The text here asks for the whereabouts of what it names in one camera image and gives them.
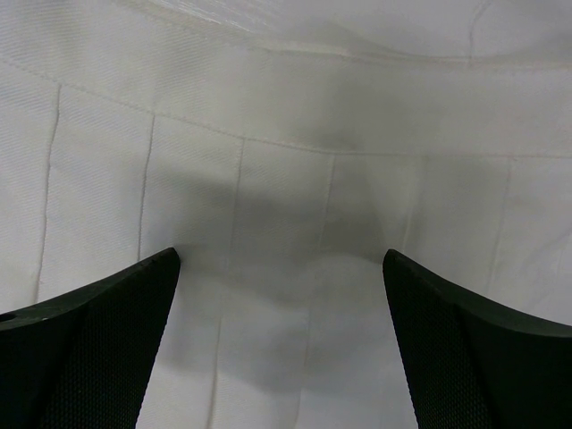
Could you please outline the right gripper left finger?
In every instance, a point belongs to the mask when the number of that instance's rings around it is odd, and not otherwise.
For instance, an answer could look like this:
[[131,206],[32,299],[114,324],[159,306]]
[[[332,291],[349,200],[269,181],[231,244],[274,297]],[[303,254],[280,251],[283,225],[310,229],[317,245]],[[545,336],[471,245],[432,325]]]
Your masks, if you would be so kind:
[[3,428],[133,428],[181,269],[167,248],[1,315]]

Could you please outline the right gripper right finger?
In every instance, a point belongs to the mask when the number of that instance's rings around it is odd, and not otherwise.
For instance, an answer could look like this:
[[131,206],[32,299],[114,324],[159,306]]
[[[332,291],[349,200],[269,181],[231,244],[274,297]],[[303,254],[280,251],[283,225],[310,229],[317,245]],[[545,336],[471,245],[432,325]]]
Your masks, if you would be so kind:
[[400,252],[383,281],[420,428],[569,428],[571,328],[449,282]]

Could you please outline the white pleated skirt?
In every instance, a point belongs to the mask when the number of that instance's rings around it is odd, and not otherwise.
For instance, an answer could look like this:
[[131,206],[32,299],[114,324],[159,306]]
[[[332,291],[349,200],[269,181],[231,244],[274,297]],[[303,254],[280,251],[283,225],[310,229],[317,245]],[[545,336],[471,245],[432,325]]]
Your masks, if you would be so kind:
[[571,321],[570,2],[2,2],[2,310],[168,247],[139,427],[415,427],[388,249]]

